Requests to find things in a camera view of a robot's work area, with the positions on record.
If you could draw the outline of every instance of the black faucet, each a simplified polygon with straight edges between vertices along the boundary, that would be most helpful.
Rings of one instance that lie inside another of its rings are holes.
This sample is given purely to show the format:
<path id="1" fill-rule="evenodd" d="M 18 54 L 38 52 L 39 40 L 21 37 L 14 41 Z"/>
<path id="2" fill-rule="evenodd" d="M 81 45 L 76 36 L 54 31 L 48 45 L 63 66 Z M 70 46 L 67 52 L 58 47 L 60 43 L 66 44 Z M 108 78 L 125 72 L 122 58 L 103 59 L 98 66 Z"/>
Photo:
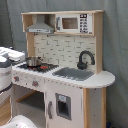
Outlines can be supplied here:
<path id="1" fill-rule="evenodd" d="M 92 64 L 92 65 L 95 65 L 95 59 L 94 59 L 94 56 L 92 55 L 92 53 L 89 52 L 89 51 L 82 51 L 82 52 L 80 53 L 79 62 L 78 62 L 78 64 L 77 64 L 78 69 L 81 69 L 81 70 L 87 68 L 87 62 L 86 62 L 86 63 L 83 63 L 83 62 L 82 62 L 82 56 L 83 56 L 84 54 L 88 54 L 88 55 L 91 57 L 91 60 L 92 60 L 92 61 L 91 61 L 91 64 Z"/>

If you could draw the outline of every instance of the gray wall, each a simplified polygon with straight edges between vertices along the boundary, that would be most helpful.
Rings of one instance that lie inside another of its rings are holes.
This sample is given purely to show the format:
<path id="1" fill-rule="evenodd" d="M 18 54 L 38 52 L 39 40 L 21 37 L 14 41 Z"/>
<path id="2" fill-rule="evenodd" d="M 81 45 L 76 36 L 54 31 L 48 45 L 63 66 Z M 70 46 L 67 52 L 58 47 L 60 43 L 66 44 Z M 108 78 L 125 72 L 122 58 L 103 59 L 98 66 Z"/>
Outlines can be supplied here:
<path id="1" fill-rule="evenodd" d="M 103 64 L 104 70 L 116 76 L 113 86 L 107 88 L 107 120 L 116 128 L 128 127 L 128 1 L 127 0 L 7 0 L 13 43 L 17 50 L 26 51 L 22 32 L 21 12 L 69 11 L 103 9 Z M 2 31 L 10 30 L 2 26 Z"/>
<path id="2" fill-rule="evenodd" d="M 12 33 L 6 2 L 6 0 L 0 0 L 0 46 L 12 47 Z"/>

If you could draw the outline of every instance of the white cabinet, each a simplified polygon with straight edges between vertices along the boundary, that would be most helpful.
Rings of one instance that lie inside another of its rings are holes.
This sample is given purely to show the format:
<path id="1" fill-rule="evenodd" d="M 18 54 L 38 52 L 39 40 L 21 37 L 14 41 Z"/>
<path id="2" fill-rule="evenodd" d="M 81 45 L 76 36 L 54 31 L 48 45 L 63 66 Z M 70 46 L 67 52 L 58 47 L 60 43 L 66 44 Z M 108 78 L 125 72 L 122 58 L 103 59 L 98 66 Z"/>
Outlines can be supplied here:
<path id="1" fill-rule="evenodd" d="M 82 89 L 46 81 L 46 128 L 84 128 L 82 101 Z"/>

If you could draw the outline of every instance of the control knob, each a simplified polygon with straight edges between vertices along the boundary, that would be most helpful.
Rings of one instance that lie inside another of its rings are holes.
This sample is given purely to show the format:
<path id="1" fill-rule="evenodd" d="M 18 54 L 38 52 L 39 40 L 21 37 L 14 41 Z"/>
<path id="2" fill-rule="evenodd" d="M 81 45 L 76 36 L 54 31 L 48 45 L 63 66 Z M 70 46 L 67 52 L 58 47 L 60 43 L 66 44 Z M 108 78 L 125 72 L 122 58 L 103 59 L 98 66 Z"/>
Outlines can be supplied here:
<path id="1" fill-rule="evenodd" d="M 14 80 L 15 80 L 15 82 L 18 82 L 19 81 L 19 77 L 18 76 L 15 76 L 14 77 Z"/>
<path id="2" fill-rule="evenodd" d="M 33 81 L 32 86 L 37 87 L 37 86 L 39 86 L 39 84 L 38 84 L 38 82 L 37 82 L 37 81 Z"/>

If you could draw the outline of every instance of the countertop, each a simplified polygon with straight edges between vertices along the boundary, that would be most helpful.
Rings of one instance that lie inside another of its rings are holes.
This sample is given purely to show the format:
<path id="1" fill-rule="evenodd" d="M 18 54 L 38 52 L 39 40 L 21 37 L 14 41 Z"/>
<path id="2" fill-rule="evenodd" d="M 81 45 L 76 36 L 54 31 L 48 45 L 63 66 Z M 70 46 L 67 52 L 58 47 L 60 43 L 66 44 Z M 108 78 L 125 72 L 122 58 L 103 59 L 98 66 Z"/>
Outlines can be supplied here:
<path id="1" fill-rule="evenodd" d="M 110 86 L 115 82 L 115 76 L 108 71 L 101 71 L 99 74 L 94 74 L 84 81 L 76 81 L 76 80 L 71 80 L 71 79 L 57 77 L 57 76 L 52 75 L 53 72 L 61 68 L 64 68 L 62 66 L 59 66 L 51 71 L 48 71 L 47 73 L 38 73 L 38 72 L 33 73 L 33 71 L 27 71 L 24 69 L 16 68 L 17 66 L 18 65 L 13 66 L 12 71 L 15 70 L 19 72 L 24 72 L 24 73 L 27 73 L 28 75 L 33 74 L 36 76 L 41 76 L 48 80 L 64 82 L 66 84 L 77 86 L 77 87 L 82 87 L 82 88 L 103 88 L 103 87 Z"/>

